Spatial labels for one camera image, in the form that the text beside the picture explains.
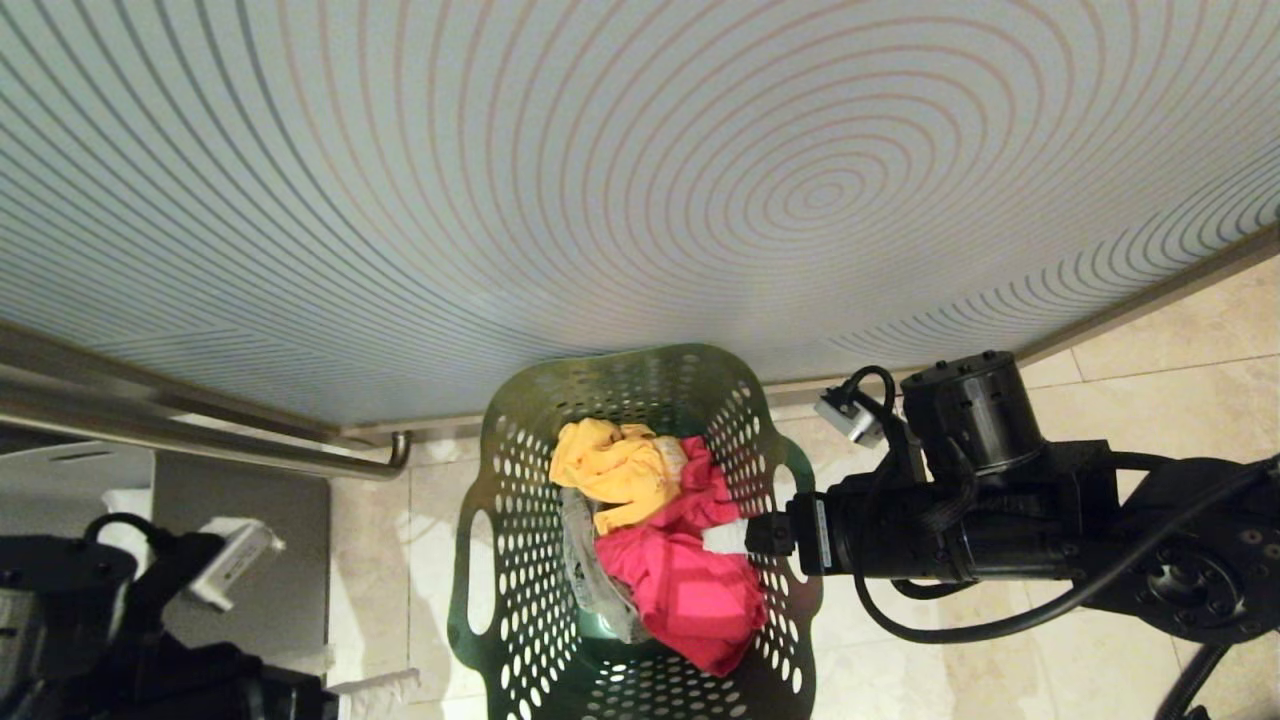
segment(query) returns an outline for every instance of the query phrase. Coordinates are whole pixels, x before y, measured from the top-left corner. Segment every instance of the basket hole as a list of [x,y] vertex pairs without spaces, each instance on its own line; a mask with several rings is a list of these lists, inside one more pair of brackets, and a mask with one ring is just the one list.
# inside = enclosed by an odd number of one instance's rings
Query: basket hole
[[471,632],[483,635],[493,623],[494,605],[493,520],[484,510],[471,516],[471,577],[467,588],[467,623]]

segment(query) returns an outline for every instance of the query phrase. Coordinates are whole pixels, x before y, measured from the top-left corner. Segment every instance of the laundry basket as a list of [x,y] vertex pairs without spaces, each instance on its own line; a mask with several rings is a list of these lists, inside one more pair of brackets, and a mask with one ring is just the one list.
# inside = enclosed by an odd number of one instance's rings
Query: laundry basket
[[[815,688],[809,625],[822,584],[800,582],[786,559],[750,557],[768,623],[723,679],[655,641],[611,639],[595,615],[577,607],[563,569],[559,488],[548,470],[559,429],[582,418],[705,436],[744,516],[776,509],[778,465],[790,469],[797,489],[813,488],[809,461],[773,428],[759,380],[717,347],[556,360],[513,377],[485,414],[480,475],[458,523],[449,606],[449,643],[484,676],[490,720],[808,719]],[[467,596],[477,512],[492,521],[498,593],[493,620],[474,630]]]

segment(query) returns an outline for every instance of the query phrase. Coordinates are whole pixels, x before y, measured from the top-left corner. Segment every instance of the metal rail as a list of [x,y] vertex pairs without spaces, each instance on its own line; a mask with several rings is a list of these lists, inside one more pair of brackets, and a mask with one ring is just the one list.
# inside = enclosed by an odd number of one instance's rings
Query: metal rail
[[410,433],[392,436],[387,462],[191,425],[147,414],[128,402],[0,382],[0,423],[154,450],[233,460],[308,475],[390,480],[408,462]]

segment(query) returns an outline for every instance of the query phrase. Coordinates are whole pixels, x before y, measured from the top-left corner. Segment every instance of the clothing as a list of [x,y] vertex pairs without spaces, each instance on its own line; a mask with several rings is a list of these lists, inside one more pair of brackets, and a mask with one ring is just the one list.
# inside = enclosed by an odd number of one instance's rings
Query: clothing
[[640,612],[605,574],[595,556],[595,527],[591,501],[581,491],[561,488],[561,524],[564,527],[564,571],[579,607],[595,612],[620,641],[639,644],[653,639],[640,620]]
[[678,475],[668,473],[658,439],[646,425],[620,428],[591,418],[570,423],[561,428],[552,454],[550,479],[620,505],[595,514],[596,533],[607,536],[643,521],[680,495]]
[[645,628],[699,669],[728,675],[764,626],[764,594],[745,555],[703,548],[701,530],[740,518],[703,438],[681,441],[682,493],[643,525],[595,541],[604,570],[631,588]]

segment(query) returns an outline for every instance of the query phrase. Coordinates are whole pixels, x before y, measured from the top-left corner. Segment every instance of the tile floor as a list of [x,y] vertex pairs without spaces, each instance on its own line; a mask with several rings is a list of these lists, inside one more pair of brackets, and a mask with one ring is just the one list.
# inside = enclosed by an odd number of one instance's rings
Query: tile floor
[[[1051,439],[1106,437],[1117,448],[1231,460],[1274,454],[1280,259],[1042,360],[1024,378]],[[804,409],[780,409],[777,416],[819,483],[878,457]],[[477,457],[474,441],[442,441],[421,448],[397,482],[334,482],[329,682],[416,670],[397,711],[404,720],[485,715],[483,679],[453,657],[444,632],[458,506]],[[1135,478],[1124,482],[1128,492]],[[485,528],[475,536],[476,552],[489,552]],[[890,615],[919,626],[995,619],[1061,592],[1055,583],[992,583],[931,606],[901,600],[884,584],[873,589]],[[486,587],[477,577],[472,623],[484,623],[493,592],[492,578]],[[1093,610],[991,643],[915,646],[876,626],[852,583],[838,579],[826,584],[813,637],[813,717],[841,720],[1149,717],[1196,648]],[[1215,720],[1280,719],[1280,635],[1235,648],[1201,701]]]

